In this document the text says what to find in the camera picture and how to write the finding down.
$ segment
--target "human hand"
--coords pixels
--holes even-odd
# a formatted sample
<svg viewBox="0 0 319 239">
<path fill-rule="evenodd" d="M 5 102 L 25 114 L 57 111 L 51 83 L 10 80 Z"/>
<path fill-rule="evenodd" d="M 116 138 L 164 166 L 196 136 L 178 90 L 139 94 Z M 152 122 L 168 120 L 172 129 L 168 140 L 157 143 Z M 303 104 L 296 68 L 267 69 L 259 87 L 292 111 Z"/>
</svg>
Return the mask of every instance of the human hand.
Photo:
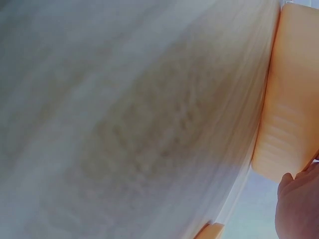
<svg viewBox="0 0 319 239">
<path fill-rule="evenodd" d="M 290 173 L 283 176 L 275 224 L 280 239 L 319 239 L 319 163 L 295 179 Z"/>
</svg>

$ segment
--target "beige texture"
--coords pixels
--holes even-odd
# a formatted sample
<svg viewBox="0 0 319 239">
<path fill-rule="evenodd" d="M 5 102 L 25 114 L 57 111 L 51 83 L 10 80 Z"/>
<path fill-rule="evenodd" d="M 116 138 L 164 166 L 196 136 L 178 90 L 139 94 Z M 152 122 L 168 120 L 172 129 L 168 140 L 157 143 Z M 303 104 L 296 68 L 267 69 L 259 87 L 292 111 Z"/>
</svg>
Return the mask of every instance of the beige texture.
<svg viewBox="0 0 319 239">
<path fill-rule="evenodd" d="M 1 239 L 190 239 L 228 208 L 255 144 L 276 0 L 1 10 Z"/>
<path fill-rule="evenodd" d="M 253 169 L 279 182 L 319 149 L 319 10 L 287 4 L 281 13 Z"/>
</svg>

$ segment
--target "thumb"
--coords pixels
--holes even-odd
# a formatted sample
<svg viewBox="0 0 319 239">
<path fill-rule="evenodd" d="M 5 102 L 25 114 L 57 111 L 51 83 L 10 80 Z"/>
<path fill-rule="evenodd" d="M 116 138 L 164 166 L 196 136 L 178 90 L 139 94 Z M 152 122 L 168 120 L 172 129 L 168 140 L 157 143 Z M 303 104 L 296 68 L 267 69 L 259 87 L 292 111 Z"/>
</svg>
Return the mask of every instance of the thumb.
<svg viewBox="0 0 319 239">
<path fill-rule="evenodd" d="M 283 189 L 290 184 L 292 181 L 294 180 L 294 178 L 292 177 L 291 173 L 286 173 L 283 178 L 281 179 L 281 182 L 278 186 L 278 192 L 277 195 L 278 197 L 280 196 L 280 194 L 282 193 Z"/>
</svg>

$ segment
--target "orange plastic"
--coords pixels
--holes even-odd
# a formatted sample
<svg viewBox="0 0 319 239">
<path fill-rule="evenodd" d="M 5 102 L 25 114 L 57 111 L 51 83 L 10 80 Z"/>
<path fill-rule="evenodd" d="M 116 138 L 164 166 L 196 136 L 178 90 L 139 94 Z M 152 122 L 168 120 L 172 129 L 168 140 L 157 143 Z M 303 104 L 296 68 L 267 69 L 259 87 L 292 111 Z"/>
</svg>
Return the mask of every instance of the orange plastic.
<svg viewBox="0 0 319 239">
<path fill-rule="evenodd" d="M 279 182 L 319 148 L 319 10 L 283 7 L 270 63 L 253 169 Z"/>
<path fill-rule="evenodd" d="M 213 225 L 206 225 L 195 239 L 221 239 L 223 231 L 223 224 L 214 223 Z"/>
</svg>

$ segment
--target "finger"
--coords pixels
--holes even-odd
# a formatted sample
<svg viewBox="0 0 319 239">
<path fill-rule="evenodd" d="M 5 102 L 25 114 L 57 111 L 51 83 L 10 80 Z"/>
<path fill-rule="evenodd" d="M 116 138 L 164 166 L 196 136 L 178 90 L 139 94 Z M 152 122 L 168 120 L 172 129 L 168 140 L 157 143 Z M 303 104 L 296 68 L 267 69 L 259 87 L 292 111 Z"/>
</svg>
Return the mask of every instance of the finger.
<svg viewBox="0 0 319 239">
<path fill-rule="evenodd" d="M 309 168 L 306 170 L 306 172 L 311 172 L 311 171 L 313 171 L 318 165 L 319 165 L 318 162 L 312 163 L 312 164 L 309 166 Z"/>
<path fill-rule="evenodd" d="M 291 182 L 293 182 L 293 177 L 291 175 L 291 173 L 286 173 L 283 178 L 281 179 L 281 182 L 278 186 L 278 192 L 277 192 L 277 195 L 278 197 L 280 196 L 281 192 L 283 191 L 283 189 L 288 185 L 290 184 Z"/>
<path fill-rule="evenodd" d="M 301 177 L 303 177 L 303 176 L 305 176 L 307 174 L 308 174 L 307 171 L 303 171 L 303 172 L 297 173 L 295 179 L 299 179 L 299 178 L 301 178 Z"/>
</svg>

